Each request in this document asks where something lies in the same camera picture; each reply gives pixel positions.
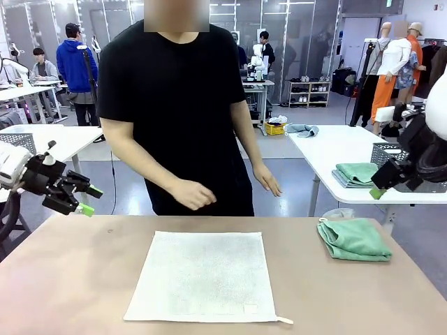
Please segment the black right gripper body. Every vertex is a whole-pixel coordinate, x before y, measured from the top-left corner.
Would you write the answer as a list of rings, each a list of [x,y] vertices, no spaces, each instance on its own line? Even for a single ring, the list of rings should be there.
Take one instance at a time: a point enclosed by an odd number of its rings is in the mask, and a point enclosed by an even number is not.
[[[399,165],[403,184],[410,191],[429,191],[428,181],[425,180],[428,159],[433,145],[433,133],[427,127],[424,114],[417,114],[399,136],[398,142],[407,153]]]

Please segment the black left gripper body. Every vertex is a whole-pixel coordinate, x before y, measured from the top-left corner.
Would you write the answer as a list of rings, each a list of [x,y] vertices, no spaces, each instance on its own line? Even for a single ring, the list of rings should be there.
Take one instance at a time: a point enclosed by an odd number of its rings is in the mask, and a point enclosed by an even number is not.
[[[55,161],[53,165],[46,165],[43,161],[43,156],[34,156],[26,163],[23,189],[35,195],[69,196],[62,181],[66,164]]]

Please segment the person's left hand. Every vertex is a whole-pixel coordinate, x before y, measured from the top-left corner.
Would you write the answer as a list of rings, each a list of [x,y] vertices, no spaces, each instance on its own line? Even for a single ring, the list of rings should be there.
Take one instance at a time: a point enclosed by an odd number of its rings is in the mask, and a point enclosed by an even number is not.
[[[281,196],[280,185],[264,163],[254,165],[253,174],[265,190],[270,191],[275,197]]]

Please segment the person's right hand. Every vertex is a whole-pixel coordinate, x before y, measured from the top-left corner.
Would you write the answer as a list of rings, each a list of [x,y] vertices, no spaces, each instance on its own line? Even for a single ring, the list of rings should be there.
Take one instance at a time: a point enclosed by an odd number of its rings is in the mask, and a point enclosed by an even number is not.
[[[213,192],[202,184],[179,179],[168,191],[180,204],[193,211],[199,210],[217,201]]]

